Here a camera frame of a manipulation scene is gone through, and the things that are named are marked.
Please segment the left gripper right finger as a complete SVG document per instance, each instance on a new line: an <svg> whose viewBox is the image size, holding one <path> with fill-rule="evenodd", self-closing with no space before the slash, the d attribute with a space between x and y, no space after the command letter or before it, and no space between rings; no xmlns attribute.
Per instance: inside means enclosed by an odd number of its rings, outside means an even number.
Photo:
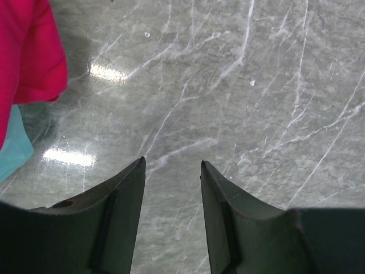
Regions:
<svg viewBox="0 0 365 274"><path fill-rule="evenodd" d="M201 163L211 273L363 273L364 209L269 205Z"/></svg>

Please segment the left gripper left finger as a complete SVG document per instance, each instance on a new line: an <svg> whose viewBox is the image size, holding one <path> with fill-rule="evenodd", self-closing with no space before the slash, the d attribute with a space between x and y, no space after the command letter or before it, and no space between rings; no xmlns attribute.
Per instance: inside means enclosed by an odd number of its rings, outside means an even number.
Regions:
<svg viewBox="0 0 365 274"><path fill-rule="evenodd" d="M144 158L51 207L1 203L2 273L130 273Z"/></svg>

